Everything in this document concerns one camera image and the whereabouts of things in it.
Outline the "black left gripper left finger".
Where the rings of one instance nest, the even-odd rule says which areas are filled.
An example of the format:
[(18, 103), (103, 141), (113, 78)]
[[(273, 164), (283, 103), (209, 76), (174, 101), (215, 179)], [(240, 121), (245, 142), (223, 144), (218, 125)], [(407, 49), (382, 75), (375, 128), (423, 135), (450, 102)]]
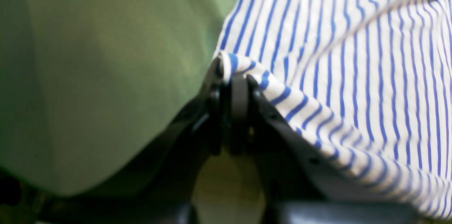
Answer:
[(223, 146), (233, 145), (231, 86), (207, 76), (198, 95), (158, 136), (169, 143), (155, 176), (142, 192), (143, 224), (199, 224), (192, 194), (199, 172)]

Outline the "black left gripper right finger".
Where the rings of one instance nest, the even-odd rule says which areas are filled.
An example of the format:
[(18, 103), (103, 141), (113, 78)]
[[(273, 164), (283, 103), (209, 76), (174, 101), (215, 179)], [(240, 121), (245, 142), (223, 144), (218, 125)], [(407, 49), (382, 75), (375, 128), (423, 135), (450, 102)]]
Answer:
[(416, 224), (416, 211), (343, 175), (295, 133), (252, 76), (231, 78), (231, 153), (250, 156), (264, 189), (262, 224)]

